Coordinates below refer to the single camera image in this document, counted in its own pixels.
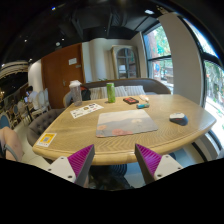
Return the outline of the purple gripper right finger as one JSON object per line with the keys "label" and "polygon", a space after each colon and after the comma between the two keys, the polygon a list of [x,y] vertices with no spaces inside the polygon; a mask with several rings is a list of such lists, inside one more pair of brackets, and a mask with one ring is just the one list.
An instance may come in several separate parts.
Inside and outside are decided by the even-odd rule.
{"label": "purple gripper right finger", "polygon": [[135,145],[135,156],[146,184],[182,169],[182,166],[170,155],[160,155],[139,144]]}

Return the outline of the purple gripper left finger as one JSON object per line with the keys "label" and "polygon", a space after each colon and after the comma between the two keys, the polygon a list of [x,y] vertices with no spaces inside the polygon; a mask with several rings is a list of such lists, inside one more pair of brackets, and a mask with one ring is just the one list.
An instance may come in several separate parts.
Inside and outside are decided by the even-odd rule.
{"label": "purple gripper left finger", "polygon": [[47,171],[76,185],[84,186],[94,155],[94,146],[87,146],[69,157],[60,156]]}

